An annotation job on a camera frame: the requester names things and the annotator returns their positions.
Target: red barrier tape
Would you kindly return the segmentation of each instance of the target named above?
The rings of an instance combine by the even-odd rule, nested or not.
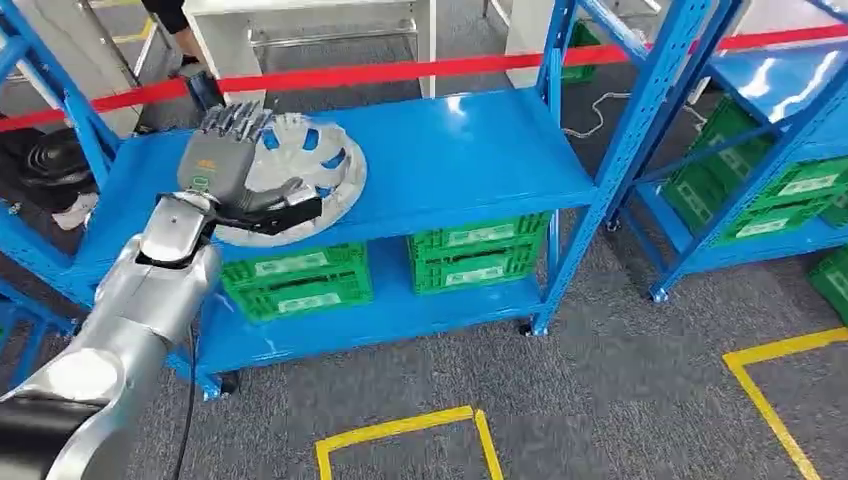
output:
[[[743,50],[781,43],[796,43],[811,40],[848,36],[848,26],[803,28],[779,32],[737,35],[722,40],[720,50]],[[627,54],[615,45],[599,45],[569,48],[565,66],[601,65],[628,61]],[[366,83],[397,82],[415,80],[426,76],[469,75],[494,73],[514,68],[536,67],[542,62],[542,54],[486,55],[479,57],[451,58],[434,62],[397,62],[376,65],[355,65],[308,70],[270,73],[252,77],[222,78],[218,85],[222,92],[246,92],[252,90],[298,90],[328,88]],[[188,93],[181,79],[168,80],[128,92],[98,98],[92,106],[98,112],[147,103],[156,103],[179,98]],[[61,110],[41,112],[0,119],[0,132],[17,130],[45,123],[64,120]]]

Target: shelf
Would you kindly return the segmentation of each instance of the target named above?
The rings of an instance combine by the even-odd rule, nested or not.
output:
[[[263,366],[293,358],[412,338],[538,312],[534,276],[434,295],[412,291],[403,238],[369,243],[375,300],[369,305],[285,317],[253,326],[221,296],[204,307],[198,365],[202,372]]]
[[[713,57],[708,75],[760,122],[774,123],[807,107],[846,58],[846,41],[766,48]]]
[[[635,188],[636,196],[653,216],[677,255],[692,242],[692,234],[674,209],[660,195],[660,183],[643,183]],[[801,255],[848,243],[848,227],[833,228],[821,218],[809,220],[801,228],[783,234],[762,235],[747,240],[712,247],[692,257],[687,272]]]
[[[284,249],[325,246],[588,205],[597,188],[533,90],[411,100],[321,113],[362,147],[359,201],[325,232]],[[141,231],[157,193],[174,191],[190,132],[126,141],[77,255],[99,278]],[[268,254],[223,247],[235,260]]]

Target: gray carpet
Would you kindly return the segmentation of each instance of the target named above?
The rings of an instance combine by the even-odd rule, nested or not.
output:
[[[441,2],[439,53],[502,51],[504,28],[479,18],[478,0]],[[401,40],[267,52],[270,65],[408,58]],[[598,69],[564,97],[566,124],[586,130],[606,91],[626,91],[632,69]],[[439,92],[496,88],[503,75],[453,78]],[[414,98],[417,85],[284,93],[277,108],[314,111]],[[624,102],[602,106],[607,126],[574,141],[594,170]],[[705,112],[710,102],[703,107]],[[146,109],[161,127],[189,125],[186,101]],[[695,137],[682,116],[657,162]],[[566,215],[563,231],[573,222]],[[759,412],[722,362],[725,352],[839,325],[807,284],[808,257],[687,277],[671,301],[644,297],[653,271],[626,229],[596,236],[551,334],[524,338],[512,322],[360,348],[243,372],[241,392],[198,404],[185,479],[317,479],[314,442],[362,426],[472,405],[489,418],[505,478],[800,479]],[[848,478],[835,345],[750,367],[823,478]],[[140,424],[129,479],[168,474],[188,387],[169,371]],[[357,445],[331,456],[339,479],[485,479],[470,422]]]

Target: crate label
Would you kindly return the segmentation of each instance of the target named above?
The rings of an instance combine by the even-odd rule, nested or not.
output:
[[[848,298],[848,279],[845,278],[842,272],[830,272],[827,274],[827,279],[830,280],[833,288],[839,291],[842,298]]]
[[[503,275],[503,265],[498,265],[497,267],[481,268],[480,270],[472,270],[470,272],[451,273],[448,274],[448,278],[445,282],[445,285],[451,286],[460,285],[463,283],[483,282],[486,280],[494,280],[496,278],[501,278],[503,277]]]
[[[280,313],[291,313],[299,310],[307,310],[311,308],[326,307],[328,305],[336,305],[342,303],[338,293],[325,293],[323,295],[314,295],[312,297],[295,298],[286,300],[277,304],[277,309]]]
[[[711,147],[718,145],[719,143],[724,143],[725,138],[724,135],[716,134],[713,138],[710,139],[709,144]],[[724,150],[718,152],[719,158],[724,162],[725,165],[728,166],[733,173],[736,174],[737,177],[744,179],[750,173],[750,169],[748,168],[748,164],[745,162],[745,159],[742,158],[741,155],[736,151],[735,148],[729,147]]]
[[[503,240],[515,236],[515,225],[507,223],[496,227],[478,228],[477,230],[466,230],[464,232],[451,232],[448,235],[448,246],[456,247],[469,243],[490,242],[492,240]]]
[[[677,186],[677,191],[683,196],[683,199],[686,201],[686,204],[689,205],[695,215],[703,220],[704,222],[709,222],[711,218],[713,218],[713,212],[707,208],[707,205],[701,200],[701,197],[695,193],[695,190],[689,186],[689,182],[680,182]]]
[[[748,225],[742,230],[739,230],[739,233],[736,234],[736,238],[750,237],[751,235],[759,235],[761,233],[776,232],[778,230],[782,230],[787,223],[789,223],[789,218],[781,218],[780,220],[774,220],[771,222]]]
[[[798,180],[797,182],[792,182],[783,187],[783,190],[781,190],[780,193],[777,194],[777,196],[782,197],[784,195],[795,195],[796,193],[811,192],[820,188],[831,187],[834,183],[836,183],[837,178],[839,178],[839,175],[834,174],[827,175],[824,177]]]
[[[327,256],[324,255],[324,252],[318,252],[310,253],[309,255],[301,255],[299,257],[257,262],[255,269],[257,277],[264,277],[275,273],[296,272],[298,270],[323,267],[328,263],[330,262],[327,261]]]

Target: metal rack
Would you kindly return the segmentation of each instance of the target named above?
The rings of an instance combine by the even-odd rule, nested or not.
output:
[[[812,3],[834,18],[846,20],[844,12],[831,8],[826,2]],[[848,118],[846,58],[848,42],[840,41],[707,56],[691,65],[694,75],[670,94],[605,219],[610,230],[617,229],[621,220],[628,224],[656,266],[659,278],[649,291],[655,302],[668,300],[668,291],[687,274],[799,255],[848,242],[848,228],[834,228],[820,218],[813,218],[797,230],[714,244],[731,222],[754,202],[757,194],[788,165],[848,154],[848,139],[844,135],[844,121]],[[651,156],[683,105],[686,94],[703,76],[718,81],[762,127],[646,172]],[[747,180],[729,195],[721,210],[700,231],[690,233],[660,195],[664,178],[682,166],[765,133],[777,137],[776,144]],[[634,202],[650,212],[651,219],[670,243],[671,261],[665,261],[644,225],[633,215]]]
[[[544,61],[534,88],[319,114],[344,127],[368,156],[368,184],[357,204],[336,225],[303,242],[273,249],[221,244],[221,251],[225,261],[232,261],[307,246],[368,241],[375,300],[370,305],[252,326],[219,291],[202,309],[198,379],[206,397],[221,393],[218,373],[483,322],[529,316],[527,333],[546,334],[592,236],[654,123],[662,99],[675,83],[675,74],[686,60],[687,47],[707,16],[709,3],[674,2],[650,51],[624,34],[615,37],[626,48],[634,49],[640,74],[594,178],[586,173],[560,131],[559,78],[576,20],[575,0],[557,0],[554,5]],[[725,21],[733,3],[738,2],[719,2],[707,35],[719,31],[717,25]],[[585,0],[580,5],[596,17],[612,16],[599,2]],[[14,55],[2,52],[7,60],[0,66],[22,58],[37,67],[49,64],[49,68],[39,69],[44,76],[59,78],[63,84],[69,81],[28,29],[14,3],[0,0],[0,6],[5,19],[3,30],[17,39],[13,45],[19,46]],[[711,42],[702,42],[698,52]],[[69,298],[90,305],[94,285],[126,239],[143,228],[156,194],[177,188],[176,167],[190,132],[118,141],[101,131],[102,122],[96,120],[94,111],[75,89],[55,92],[77,125],[97,175],[100,204],[73,258],[56,251],[5,211],[0,211],[0,228],[6,236],[0,249]],[[564,208],[580,212],[564,248],[560,247],[558,216],[551,220],[546,284],[540,285],[531,277],[437,295],[413,293],[402,236]],[[179,358],[172,360],[175,366],[185,368]]]

